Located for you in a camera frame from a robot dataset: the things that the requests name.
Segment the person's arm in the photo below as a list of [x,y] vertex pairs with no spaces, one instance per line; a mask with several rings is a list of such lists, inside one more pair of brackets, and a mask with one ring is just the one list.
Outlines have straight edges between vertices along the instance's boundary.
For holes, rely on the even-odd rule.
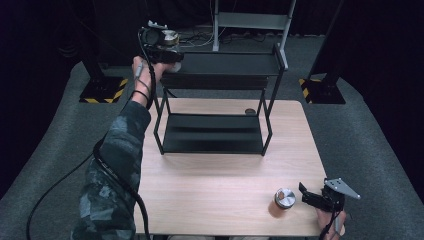
[[[141,62],[140,57],[134,58],[133,71]],[[144,65],[139,80],[135,82],[135,90],[139,92],[134,92],[114,120],[100,148],[102,159],[136,190],[140,184],[144,133],[151,120],[145,106],[147,98],[153,97],[148,89],[151,87],[149,69],[147,63]],[[156,80],[159,81],[163,71],[171,67],[170,64],[154,65]],[[94,159],[91,160],[81,191],[80,219],[71,239],[133,239],[135,202]]]
[[[315,208],[318,216],[318,226],[320,229],[324,229],[327,224],[331,221],[331,213],[322,211],[321,209]],[[333,224],[331,225],[328,233],[325,235],[325,240],[338,240],[340,238],[340,230],[344,224],[344,221],[346,219],[346,212],[341,211],[338,215],[338,227],[339,229],[336,229],[336,220],[334,220]]]

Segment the camouflage sleeve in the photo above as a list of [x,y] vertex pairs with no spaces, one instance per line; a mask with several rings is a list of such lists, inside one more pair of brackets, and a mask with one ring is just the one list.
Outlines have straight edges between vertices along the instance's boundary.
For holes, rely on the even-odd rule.
[[[150,123],[146,108],[128,102],[100,148],[104,161],[131,187],[138,189],[144,132]],[[135,199],[92,159],[80,196],[80,219],[71,239],[133,239]]]

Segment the wooden table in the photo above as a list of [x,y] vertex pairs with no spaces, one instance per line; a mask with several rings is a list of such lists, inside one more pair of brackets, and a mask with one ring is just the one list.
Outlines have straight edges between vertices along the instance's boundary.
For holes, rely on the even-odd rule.
[[[257,100],[170,99],[173,112],[234,113],[256,109]],[[317,236],[315,209],[302,202],[302,182],[320,193],[325,171],[302,106],[277,100],[271,113],[274,135],[265,156],[240,154],[161,155],[153,136],[156,111],[146,131],[139,193],[152,234],[213,236]],[[163,116],[165,132],[166,114]],[[262,128],[267,135],[266,127]],[[274,203],[280,188],[296,203],[287,210]],[[137,233],[143,219],[135,207]]]

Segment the yellow and black tape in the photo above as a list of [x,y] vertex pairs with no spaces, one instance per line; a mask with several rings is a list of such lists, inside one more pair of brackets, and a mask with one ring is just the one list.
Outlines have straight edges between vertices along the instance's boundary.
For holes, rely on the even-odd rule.
[[122,79],[119,84],[119,87],[116,91],[107,94],[108,96],[91,96],[91,97],[81,97],[80,102],[84,103],[116,103],[124,92],[125,86],[128,83],[128,79]]
[[[310,81],[321,82],[321,80],[311,79]],[[305,98],[307,103],[313,103],[311,99],[311,94],[307,86],[307,81],[305,79],[299,79],[300,87],[302,88],[303,97]]]

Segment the gray carpet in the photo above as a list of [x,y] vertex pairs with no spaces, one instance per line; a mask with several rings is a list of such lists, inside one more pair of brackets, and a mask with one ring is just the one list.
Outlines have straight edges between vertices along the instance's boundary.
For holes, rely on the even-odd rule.
[[[222,44],[220,50],[269,51],[277,40],[275,36],[264,42],[233,40]],[[327,176],[342,177],[362,196],[361,200],[347,198],[345,209],[349,219],[344,239],[424,238],[423,204],[361,95],[340,79],[338,87],[347,102],[345,105],[305,102],[298,80],[308,75],[322,41],[322,37],[288,39],[289,69],[283,76],[277,99],[302,103]],[[196,49],[210,51],[211,48],[208,45]],[[107,76],[131,79],[129,67],[110,67],[104,72]],[[25,239],[26,220],[34,204],[58,179],[83,161],[123,107],[128,91],[115,104],[79,103],[79,95],[88,80],[84,66],[76,65],[48,132],[0,201],[0,239]],[[210,98],[256,97],[246,92],[229,94],[224,91],[175,94]],[[31,225],[32,239],[69,238],[78,217],[78,195],[85,168],[84,165],[71,174],[40,204]]]

